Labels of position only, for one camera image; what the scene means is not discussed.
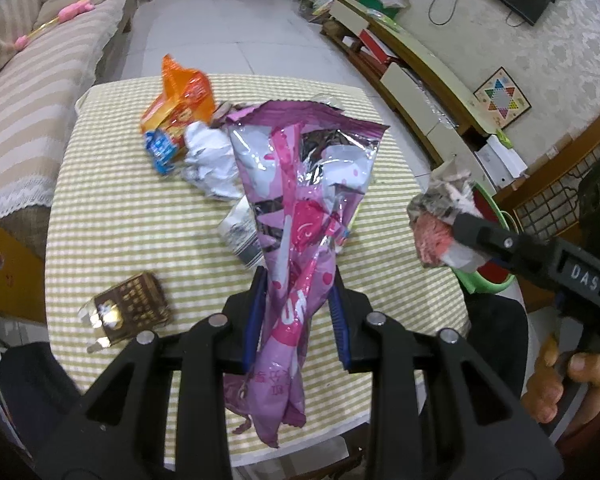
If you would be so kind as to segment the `pink Pocky snack bag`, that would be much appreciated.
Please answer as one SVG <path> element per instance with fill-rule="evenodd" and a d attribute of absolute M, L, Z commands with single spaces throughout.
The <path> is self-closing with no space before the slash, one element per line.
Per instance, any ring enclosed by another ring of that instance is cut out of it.
<path fill-rule="evenodd" d="M 407 205 L 416 254 L 425 268 L 447 266 L 472 273 L 488 261 L 482 252 L 460 244 L 453 236 L 459 214 L 483 218 L 475 204 L 473 184 L 468 169 L 448 160 L 431 173 L 426 191 Z"/>

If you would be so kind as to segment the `purple pink snack bag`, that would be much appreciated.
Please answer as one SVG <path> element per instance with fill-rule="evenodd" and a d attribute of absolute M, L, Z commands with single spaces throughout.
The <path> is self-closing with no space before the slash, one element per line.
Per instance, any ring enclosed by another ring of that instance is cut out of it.
<path fill-rule="evenodd" d="M 256 355 L 240 409 L 259 439 L 306 422 L 302 367 L 311 318 L 336 276 L 336 247 L 370 186 L 387 127 L 314 101 L 268 101 L 229 114 L 236 165 L 266 269 Z"/>

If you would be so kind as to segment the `orange snack bag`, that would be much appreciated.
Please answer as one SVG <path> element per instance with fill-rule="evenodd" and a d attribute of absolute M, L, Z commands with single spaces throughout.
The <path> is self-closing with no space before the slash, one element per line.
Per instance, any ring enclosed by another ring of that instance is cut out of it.
<path fill-rule="evenodd" d="M 140 118 L 140 132 L 162 131 L 181 150 L 190 124 L 211 122 L 216 109 L 211 82 L 204 72 L 181 66 L 170 54 L 162 59 L 161 80 L 161 93 Z"/>

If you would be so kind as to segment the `green rimmed red trash bin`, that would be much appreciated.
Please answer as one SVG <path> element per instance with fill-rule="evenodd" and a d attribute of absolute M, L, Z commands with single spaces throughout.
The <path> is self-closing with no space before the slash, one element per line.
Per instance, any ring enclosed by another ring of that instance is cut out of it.
<path fill-rule="evenodd" d="M 460 214 L 453 223 L 452 234 L 456 242 L 472 249 L 484 263 L 481 266 L 471 263 L 468 271 L 454 270 L 454 273 L 468 294 L 497 294 L 513 283 L 514 274 L 498 260 L 502 251 L 496 243 L 504 242 L 517 229 L 513 218 L 498 208 L 481 184 L 472 185 L 471 195 L 481 218 Z"/>

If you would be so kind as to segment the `brown chocolate wrapper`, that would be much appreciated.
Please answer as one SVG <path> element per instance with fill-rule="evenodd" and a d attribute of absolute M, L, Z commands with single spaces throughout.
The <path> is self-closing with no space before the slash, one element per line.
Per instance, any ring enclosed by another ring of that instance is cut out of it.
<path fill-rule="evenodd" d="M 142 272 L 88 300 L 78 318 L 93 331 L 94 341 L 86 348 L 92 354 L 168 324 L 172 311 L 155 274 Z"/>

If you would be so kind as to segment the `checkered yellow tablecloth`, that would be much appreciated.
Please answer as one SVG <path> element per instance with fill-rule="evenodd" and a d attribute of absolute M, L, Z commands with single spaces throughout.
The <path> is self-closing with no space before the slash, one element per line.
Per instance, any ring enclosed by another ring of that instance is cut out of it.
<path fill-rule="evenodd" d="M 298 78 L 209 76 L 217 101 L 335 98 L 352 117 L 380 122 L 362 89 Z M 227 297 L 248 288 L 252 271 L 221 240 L 216 227 L 230 211 L 174 176 L 159 176 L 145 152 L 140 115 L 161 91 L 160 77 L 99 84 L 76 103 L 78 121 L 61 163 L 45 256 L 46 323 L 55 359 L 86 390 L 124 344 L 92 354 L 93 331 L 79 308 L 111 286 L 149 271 L 159 279 L 171 322 L 161 336 L 189 330 L 219 312 Z M 425 269 L 417 259 L 406 206 L 420 186 L 390 132 L 381 141 L 370 188 L 337 262 L 347 288 L 408 330 L 433 335 L 469 321 L 460 283 L 449 269 Z M 232 466 L 247 466 L 308 448 L 366 422 L 370 375 L 349 375 L 338 360 L 328 305 L 312 318 L 302 370 L 306 424 L 283 426 L 279 448 L 226 412 Z"/>

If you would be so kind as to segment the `white blue small carton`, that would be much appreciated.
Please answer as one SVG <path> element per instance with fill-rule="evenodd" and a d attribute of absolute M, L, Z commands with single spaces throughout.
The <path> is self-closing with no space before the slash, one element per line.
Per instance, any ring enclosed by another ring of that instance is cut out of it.
<path fill-rule="evenodd" d="M 246 196 L 232 207 L 218 225 L 219 236 L 230 251 L 248 269 L 257 266 L 263 259 L 258 240 L 256 219 Z"/>

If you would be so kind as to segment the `chinese checkers board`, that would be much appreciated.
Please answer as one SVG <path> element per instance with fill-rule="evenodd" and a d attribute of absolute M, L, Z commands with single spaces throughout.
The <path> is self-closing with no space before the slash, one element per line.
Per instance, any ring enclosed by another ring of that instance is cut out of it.
<path fill-rule="evenodd" d="M 532 109 L 530 101 L 504 67 L 498 68 L 480 84 L 474 96 L 500 129 L 516 122 Z"/>

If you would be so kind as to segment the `long TV cabinet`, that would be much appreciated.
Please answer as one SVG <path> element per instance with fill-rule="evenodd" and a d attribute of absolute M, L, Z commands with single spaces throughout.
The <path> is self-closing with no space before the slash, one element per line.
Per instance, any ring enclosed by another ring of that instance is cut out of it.
<path fill-rule="evenodd" d="M 498 192 L 477 156 L 496 133 L 495 122 L 440 58 L 355 0 L 332 3 L 322 34 L 411 128 L 432 166 L 454 159 L 490 194 Z"/>

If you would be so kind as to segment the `crumpled white paper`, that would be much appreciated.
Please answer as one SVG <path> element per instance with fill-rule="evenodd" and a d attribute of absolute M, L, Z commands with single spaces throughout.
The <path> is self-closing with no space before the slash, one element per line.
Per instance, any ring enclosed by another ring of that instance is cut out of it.
<path fill-rule="evenodd" d="M 184 134 L 183 179 L 216 200 L 240 200 L 244 195 L 230 138 L 205 122 L 193 122 Z"/>

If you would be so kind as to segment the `striped beige sofa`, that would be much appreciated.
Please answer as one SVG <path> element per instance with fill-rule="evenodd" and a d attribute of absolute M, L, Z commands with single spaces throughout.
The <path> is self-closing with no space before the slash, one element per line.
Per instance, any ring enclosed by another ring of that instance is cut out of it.
<path fill-rule="evenodd" d="M 42 0 L 0 0 L 0 219 L 53 201 L 74 104 L 104 78 L 135 0 L 104 0 L 17 51 Z"/>

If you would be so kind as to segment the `pink toy wand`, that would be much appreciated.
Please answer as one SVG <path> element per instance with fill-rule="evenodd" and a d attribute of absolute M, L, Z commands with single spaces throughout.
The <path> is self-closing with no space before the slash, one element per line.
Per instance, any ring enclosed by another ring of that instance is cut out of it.
<path fill-rule="evenodd" d="M 14 43 L 14 47 L 17 51 L 22 51 L 25 49 L 33 40 L 38 38 L 54 28 L 56 25 L 67 23 L 68 21 L 73 20 L 77 16 L 91 12 L 95 9 L 94 4 L 91 0 L 79 0 L 77 2 L 68 4 L 62 8 L 57 15 L 42 25 L 38 26 L 32 32 L 29 32 L 27 35 L 20 36 Z"/>

